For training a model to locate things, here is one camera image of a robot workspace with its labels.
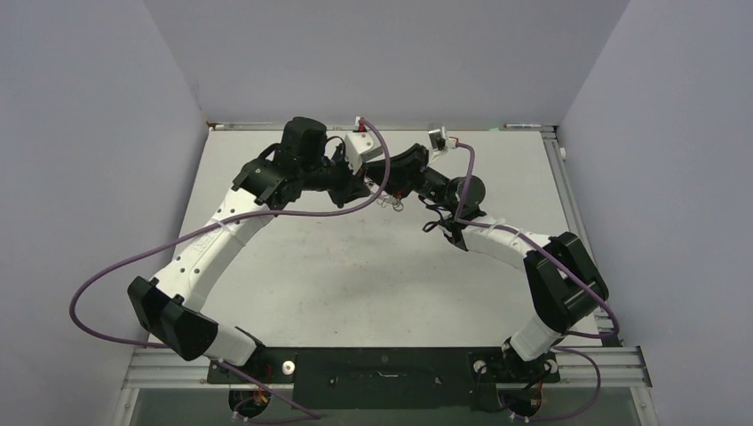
cable tie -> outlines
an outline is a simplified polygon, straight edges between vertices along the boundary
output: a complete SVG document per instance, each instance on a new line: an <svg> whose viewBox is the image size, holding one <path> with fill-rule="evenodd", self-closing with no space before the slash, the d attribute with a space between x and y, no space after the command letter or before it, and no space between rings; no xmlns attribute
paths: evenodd
<svg viewBox="0 0 753 426"><path fill-rule="evenodd" d="M510 245L511 246L513 244L515 244L515 241L517 241L520 238L520 235L524 232L523 228L519 228L519 229L518 228L512 228L512 229L514 229L516 232L515 232L515 236L512 237L512 241L510 241Z"/></svg>
<svg viewBox="0 0 753 426"><path fill-rule="evenodd" d="M214 217L210 219L212 223L219 224L219 227L224 229L227 233L230 234L230 238L235 240L238 244L241 244L241 249L246 247L246 243L243 242L240 238L235 236L235 232L233 232L233 229L228 226L225 222L222 221L222 219L215 219Z"/></svg>
<svg viewBox="0 0 753 426"><path fill-rule="evenodd" d="M500 218L498 218L498 219L497 219L497 220L496 220L496 221L494 222L494 224L493 224L493 225L489 226L489 228L487 228L487 229L485 229L485 230L484 230L483 232L481 232L481 235L483 235L483 236L485 236L485 237L488 237L488 236L489 236L489 234L491 234L491 233L492 233L493 231L496 231L496 229L497 229L496 227L497 227L498 225L504 225L504 224L506 224L506 223L507 223L507 219L505 219L504 217L500 217Z"/></svg>

black joint housing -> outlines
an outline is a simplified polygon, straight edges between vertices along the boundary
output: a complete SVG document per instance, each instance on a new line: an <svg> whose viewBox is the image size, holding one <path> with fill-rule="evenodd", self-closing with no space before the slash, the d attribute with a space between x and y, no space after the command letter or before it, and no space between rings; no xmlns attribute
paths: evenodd
<svg viewBox="0 0 753 426"><path fill-rule="evenodd" d="M604 280L591 260L583 242L573 233L550 238L543 247L603 300L609 297ZM523 260L536 314L547 327L565 334L576 322L598 307L589 295L541 253L532 250Z"/></svg>
<svg viewBox="0 0 753 426"><path fill-rule="evenodd" d="M136 277L128 297L141 326L186 361L202 356L217 336L216 322L185 308L182 296L165 295L156 280Z"/></svg>

white panel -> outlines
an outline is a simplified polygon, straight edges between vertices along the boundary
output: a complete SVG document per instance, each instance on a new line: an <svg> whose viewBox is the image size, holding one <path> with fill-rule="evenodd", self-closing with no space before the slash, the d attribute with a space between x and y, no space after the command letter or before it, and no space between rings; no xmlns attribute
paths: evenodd
<svg viewBox="0 0 753 426"><path fill-rule="evenodd" d="M331 135L343 134L330 132ZM543 142L536 132L455 132L477 150L475 174L487 185L489 214L539 233L567 229ZM206 222L241 166L279 131L210 134L183 233ZM387 131L391 154L426 132ZM461 176L468 156L450 152L435 167ZM212 290L203 313L248 330L270 345L494 345L529 319L523 273L447 243L422 225L435 214L413 194L396 213L376 204L346 217L279 217L251 240ZM327 211L325 193L306 193L290 209ZM579 329L595 332L592 318ZM566 343L598 344L580 338Z"/></svg>
<svg viewBox="0 0 753 426"><path fill-rule="evenodd" d="M633 0L560 139L665 425L753 424L753 2Z"/></svg>
<svg viewBox="0 0 753 426"><path fill-rule="evenodd" d="M140 1L0 2L0 423L109 423L132 348L68 301L177 233L205 129ZM96 284L82 319L137 337L126 287L159 264Z"/></svg>
<svg viewBox="0 0 753 426"><path fill-rule="evenodd" d="M496 127L559 123L628 0L145 3L212 121Z"/></svg>

red wire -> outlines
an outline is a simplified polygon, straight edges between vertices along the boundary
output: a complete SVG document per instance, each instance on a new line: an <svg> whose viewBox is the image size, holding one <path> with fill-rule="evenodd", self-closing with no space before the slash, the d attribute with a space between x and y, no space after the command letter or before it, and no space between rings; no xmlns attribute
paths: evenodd
<svg viewBox="0 0 753 426"><path fill-rule="evenodd" d="M542 388L543 388L543 380L541 380L541 381L539 382L539 389L537 389L537 390L536 390L536 393L534 394L534 396L533 396L533 397L531 397L531 399L534 399L534 398L536 398L536 395L538 395L538 394L540 394L540 393L541 393L541 389L542 389Z"/></svg>

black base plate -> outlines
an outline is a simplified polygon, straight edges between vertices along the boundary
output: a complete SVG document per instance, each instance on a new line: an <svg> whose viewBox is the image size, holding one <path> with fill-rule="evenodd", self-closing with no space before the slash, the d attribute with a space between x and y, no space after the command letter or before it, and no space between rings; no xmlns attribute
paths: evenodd
<svg viewBox="0 0 753 426"><path fill-rule="evenodd" d="M472 369L478 359L488 365L481 377ZM286 360L295 362L295 374L282 373ZM295 383L293 399L312 409L474 407L480 396L474 390L491 391L494 383L527 383L513 380L505 371L498 346L264 348L242 370L265 383ZM212 366L207 381L243 383L224 368ZM559 374L548 375L545 381L558 382Z"/></svg>

